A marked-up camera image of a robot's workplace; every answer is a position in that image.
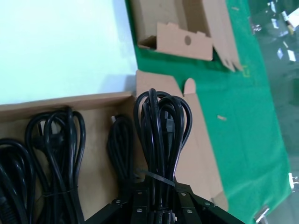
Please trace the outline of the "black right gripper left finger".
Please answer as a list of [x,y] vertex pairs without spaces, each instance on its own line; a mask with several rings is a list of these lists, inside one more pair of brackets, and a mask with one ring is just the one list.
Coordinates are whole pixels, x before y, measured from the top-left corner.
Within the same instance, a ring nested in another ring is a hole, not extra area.
[[86,224],[150,224],[150,177],[118,181],[118,196],[85,221]]

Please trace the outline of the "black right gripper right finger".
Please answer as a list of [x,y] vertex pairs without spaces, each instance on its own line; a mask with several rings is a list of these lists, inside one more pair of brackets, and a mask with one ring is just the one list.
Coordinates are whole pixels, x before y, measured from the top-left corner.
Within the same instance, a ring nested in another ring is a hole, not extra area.
[[191,186],[174,180],[173,224],[242,224],[243,221],[193,193]]

